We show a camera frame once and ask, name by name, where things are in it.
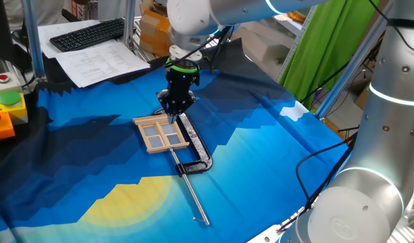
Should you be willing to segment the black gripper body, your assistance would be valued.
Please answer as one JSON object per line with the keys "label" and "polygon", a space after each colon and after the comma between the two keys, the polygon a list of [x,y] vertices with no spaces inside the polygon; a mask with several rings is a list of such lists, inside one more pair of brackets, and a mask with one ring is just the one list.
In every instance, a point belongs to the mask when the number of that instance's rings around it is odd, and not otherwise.
{"label": "black gripper body", "polygon": [[199,85],[199,71],[181,72],[170,70],[165,73],[168,81],[167,90],[172,101],[185,101],[192,98],[190,87],[192,84]]}

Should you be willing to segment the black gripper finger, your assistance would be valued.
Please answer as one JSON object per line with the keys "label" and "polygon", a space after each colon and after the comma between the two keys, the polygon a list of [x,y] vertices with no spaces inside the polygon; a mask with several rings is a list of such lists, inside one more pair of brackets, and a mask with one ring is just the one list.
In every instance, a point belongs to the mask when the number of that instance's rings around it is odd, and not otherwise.
{"label": "black gripper finger", "polygon": [[157,99],[162,106],[163,111],[167,115],[170,124],[176,121],[175,102],[170,96],[169,90],[162,90],[157,93]]}
{"label": "black gripper finger", "polygon": [[189,91],[185,97],[183,97],[180,101],[177,102],[176,115],[184,113],[195,102],[196,97],[194,93],[192,91]]}

